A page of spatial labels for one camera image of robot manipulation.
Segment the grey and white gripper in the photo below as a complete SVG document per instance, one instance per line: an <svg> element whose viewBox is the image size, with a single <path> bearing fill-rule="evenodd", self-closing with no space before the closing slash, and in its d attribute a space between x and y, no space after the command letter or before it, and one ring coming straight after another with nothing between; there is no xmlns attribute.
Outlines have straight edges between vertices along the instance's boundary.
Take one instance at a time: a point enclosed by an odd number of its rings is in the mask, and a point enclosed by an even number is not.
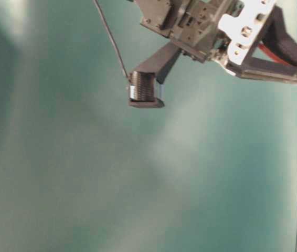
<svg viewBox="0 0 297 252"><path fill-rule="evenodd" d="M141 25L169 42L129 75L128 104L162 108L164 81L180 54L214 61L229 74L228 61L241 65L276 1L135 1Z"/></svg>

